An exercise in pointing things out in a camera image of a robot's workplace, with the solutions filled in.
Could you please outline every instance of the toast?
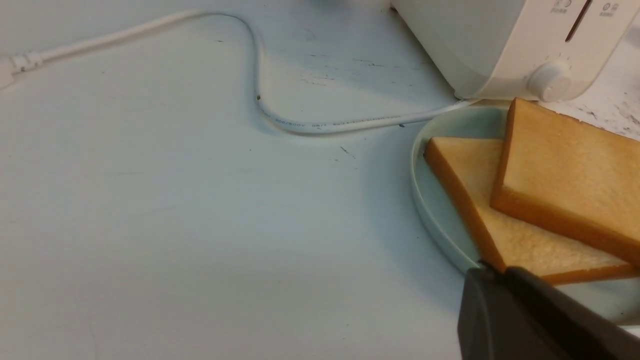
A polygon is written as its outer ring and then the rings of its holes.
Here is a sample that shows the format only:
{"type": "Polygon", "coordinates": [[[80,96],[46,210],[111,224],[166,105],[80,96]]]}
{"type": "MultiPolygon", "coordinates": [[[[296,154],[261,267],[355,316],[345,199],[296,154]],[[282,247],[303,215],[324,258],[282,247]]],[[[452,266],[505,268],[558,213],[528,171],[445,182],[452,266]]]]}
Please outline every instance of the toast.
{"type": "Polygon", "coordinates": [[[522,266],[551,284],[638,276],[606,252],[502,214],[489,205],[502,140],[434,137],[424,157],[482,258],[500,272],[522,266]]]}
{"type": "Polygon", "coordinates": [[[640,266],[640,143],[515,99],[491,205],[640,266]]]}

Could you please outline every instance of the cable plug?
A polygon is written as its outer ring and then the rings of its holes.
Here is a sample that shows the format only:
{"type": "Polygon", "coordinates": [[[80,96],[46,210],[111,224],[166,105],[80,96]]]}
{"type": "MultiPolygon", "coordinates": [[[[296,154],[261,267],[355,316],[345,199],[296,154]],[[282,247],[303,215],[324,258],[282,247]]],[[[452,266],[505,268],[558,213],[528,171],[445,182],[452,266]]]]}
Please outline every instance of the cable plug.
{"type": "Polygon", "coordinates": [[[13,84],[13,75],[42,65],[42,57],[35,51],[0,58],[0,89],[13,84]]]}

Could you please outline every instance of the black object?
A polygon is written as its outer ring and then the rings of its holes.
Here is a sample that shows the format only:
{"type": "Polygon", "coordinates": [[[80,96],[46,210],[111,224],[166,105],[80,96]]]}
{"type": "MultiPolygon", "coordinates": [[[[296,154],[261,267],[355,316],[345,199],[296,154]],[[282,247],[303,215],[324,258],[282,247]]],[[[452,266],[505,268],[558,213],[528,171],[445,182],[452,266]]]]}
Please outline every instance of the black object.
{"type": "Polygon", "coordinates": [[[640,360],[640,339],[515,267],[467,272],[458,338],[463,360],[640,360]]]}

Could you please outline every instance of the toaster slot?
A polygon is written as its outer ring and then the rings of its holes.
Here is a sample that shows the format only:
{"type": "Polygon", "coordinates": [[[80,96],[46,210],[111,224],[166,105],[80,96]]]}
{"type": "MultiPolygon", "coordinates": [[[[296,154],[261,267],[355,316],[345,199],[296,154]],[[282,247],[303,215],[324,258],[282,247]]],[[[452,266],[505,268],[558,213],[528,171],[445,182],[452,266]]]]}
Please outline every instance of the toaster slot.
{"type": "Polygon", "coordinates": [[[582,10],[580,10],[580,13],[578,14],[578,18],[575,19],[575,22],[573,23],[573,26],[571,27],[571,30],[569,30],[569,34],[566,36],[566,39],[564,40],[564,42],[571,41],[571,39],[573,38],[573,34],[575,34],[576,30],[578,30],[578,27],[580,26],[580,23],[582,22],[582,18],[584,17],[584,14],[587,13],[587,10],[589,9],[589,6],[591,6],[592,2],[593,2],[593,0],[587,0],[587,2],[584,3],[584,6],[582,7],[582,10]]]}

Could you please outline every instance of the toaster knob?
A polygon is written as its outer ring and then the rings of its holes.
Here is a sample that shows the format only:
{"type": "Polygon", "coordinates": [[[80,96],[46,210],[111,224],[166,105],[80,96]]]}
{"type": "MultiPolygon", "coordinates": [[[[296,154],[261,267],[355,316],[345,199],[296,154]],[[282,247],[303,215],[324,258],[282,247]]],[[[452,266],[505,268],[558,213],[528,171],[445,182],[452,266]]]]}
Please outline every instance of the toaster knob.
{"type": "Polygon", "coordinates": [[[561,100],[571,87],[571,73],[565,63],[546,63],[537,68],[527,89],[544,102],[561,100]]]}

